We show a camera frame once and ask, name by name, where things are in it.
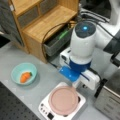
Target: plate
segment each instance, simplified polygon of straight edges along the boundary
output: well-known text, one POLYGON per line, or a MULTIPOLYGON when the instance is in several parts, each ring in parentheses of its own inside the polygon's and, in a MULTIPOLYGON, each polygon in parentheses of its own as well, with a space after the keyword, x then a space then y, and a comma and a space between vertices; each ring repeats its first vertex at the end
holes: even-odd
POLYGON ((35 80, 36 74, 37 74, 37 69, 35 65, 31 63, 21 63, 12 70, 11 77, 12 80, 17 84, 29 85, 35 80), (32 76, 25 83, 21 83, 20 77, 25 72, 31 72, 32 76))
POLYGON ((78 95, 73 87, 56 88, 49 97, 49 105, 58 115, 71 114, 78 105, 78 95))

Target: wooden shelf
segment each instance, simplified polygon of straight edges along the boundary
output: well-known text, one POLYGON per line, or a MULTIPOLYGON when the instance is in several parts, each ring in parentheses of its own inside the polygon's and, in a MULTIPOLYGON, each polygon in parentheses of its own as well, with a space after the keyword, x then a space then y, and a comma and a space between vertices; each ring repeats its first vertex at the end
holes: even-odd
POLYGON ((16 16, 21 15, 42 0, 12 0, 16 16))
MULTIPOLYGON (((54 26, 69 22, 77 12, 70 10, 66 7, 58 5, 47 14, 42 16, 39 20, 34 22, 32 25, 27 27, 23 32, 25 35, 31 37, 32 39, 42 43, 45 34, 54 26)), ((55 32, 57 32, 63 25, 54 28, 48 33, 45 41, 50 38, 55 32)))

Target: bowl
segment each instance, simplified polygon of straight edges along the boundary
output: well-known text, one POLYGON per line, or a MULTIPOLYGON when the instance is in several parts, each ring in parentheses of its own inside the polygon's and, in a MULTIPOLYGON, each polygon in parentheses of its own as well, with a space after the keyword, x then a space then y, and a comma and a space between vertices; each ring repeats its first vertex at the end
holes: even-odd
POLYGON ((29 85, 35 80, 36 74, 37 74, 37 69, 35 65, 31 63, 21 63, 12 70, 11 77, 13 82, 17 84, 29 85), (20 77, 25 72, 31 72, 32 76, 25 83, 21 83, 20 77))

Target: white stove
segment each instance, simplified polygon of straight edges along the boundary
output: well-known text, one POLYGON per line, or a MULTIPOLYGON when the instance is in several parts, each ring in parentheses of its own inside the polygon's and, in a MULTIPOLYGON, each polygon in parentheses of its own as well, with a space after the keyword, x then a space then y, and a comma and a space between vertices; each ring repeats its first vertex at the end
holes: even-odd
MULTIPOLYGON (((64 82, 61 82, 54 89, 61 87, 61 86, 68 86, 68 85, 64 82)), ((58 115, 52 111, 52 109, 50 108, 50 105, 48 103, 49 96, 52 93, 52 91, 42 100, 42 102, 40 103, 39 108, 38 108, 39 112, 45 117, 46 120, 73 120, 74 116, 77 114, 77 112, 80 109, 82 109, 86 103, 85 97, 83 97, 80 93, 77 92, 78 98, 80 98, 80 102, 78 103, 76 110, 67 116, 58 115)))

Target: wooden cabinet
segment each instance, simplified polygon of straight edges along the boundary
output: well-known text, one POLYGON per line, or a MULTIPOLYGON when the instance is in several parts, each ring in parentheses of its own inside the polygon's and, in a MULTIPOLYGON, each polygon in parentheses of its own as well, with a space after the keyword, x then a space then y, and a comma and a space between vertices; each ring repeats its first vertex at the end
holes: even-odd
POLYGON ((44 42, 77 15, 79 0, 9 0, 9 4, 25 47, 47 63, 44 42))

